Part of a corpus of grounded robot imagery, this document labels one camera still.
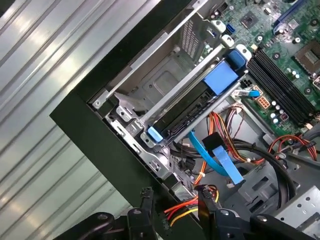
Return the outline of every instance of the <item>chip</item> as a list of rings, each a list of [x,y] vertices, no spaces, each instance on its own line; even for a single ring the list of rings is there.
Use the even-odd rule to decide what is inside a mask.
[[[317,73],[320,70],[320,43],[309,42],[294,57],[309,74]]]
[[[297,23],[296,20],[292,19],[289,23],[288,23],[289,27],[292,30],[295,30],[297,27],[299,27],[299,23]]]
[[[249,11],[243,18],[240,19],[240,22],[247,28],[252,28],[259,19],[254,15],[252,11]]]

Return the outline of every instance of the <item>metal panel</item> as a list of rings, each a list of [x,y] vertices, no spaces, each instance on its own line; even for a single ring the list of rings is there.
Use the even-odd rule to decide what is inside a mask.
[[[129,207],[49,114],[159,1],[16,0],[1,17],[0,239]]]

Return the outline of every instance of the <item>screw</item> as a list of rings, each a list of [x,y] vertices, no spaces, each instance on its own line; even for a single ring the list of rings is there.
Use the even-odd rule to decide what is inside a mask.
[[[106,220],[106,219],[108,219],[108,216],[105,214],[100,214],[100,215],[98,215],[98,219],[99,220]]]
[[[259,219],[259,220],[262,221],[262,222],[268,221],[265,216],[256,216],[256,218]]]
[[[229,215],[229,212],[227,210],[221,210],[220,211],[223,215],[225,216],[228,216]]]
[[[136,210],[133,211],[133,213],[134,214],[141,214],[141,211],[136,209]]]
[[[97,107],[99,107],[100,104],[101,104],[101,102],[100,102],[99,100],[97,100],[97,101],[94,102],[94,105],[96,105]]]

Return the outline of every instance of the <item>motherboard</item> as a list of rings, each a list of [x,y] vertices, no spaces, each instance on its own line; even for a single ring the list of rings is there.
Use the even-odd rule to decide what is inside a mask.
[[[210,18],[253,54],[242,88],[277,136],[303,132],[320,110],[320,1],[227,0]]]

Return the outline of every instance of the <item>red wire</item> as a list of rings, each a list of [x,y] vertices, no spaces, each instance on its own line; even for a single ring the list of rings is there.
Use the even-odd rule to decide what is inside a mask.
[[[189,205],[192,205],[192,204],[198,204],[198,201],[195,200],[194,202],[191,202]],[[177,212],[179,209],[184,208],[184,207],[186,207],[186,206],[182,206],[182,207],[179,207],[179,208],[172,210],[170,212],[170,214],[168,215],[167,219],[170,220],[170,218],[173,216],[173,214],[175,214],[175,212]]]

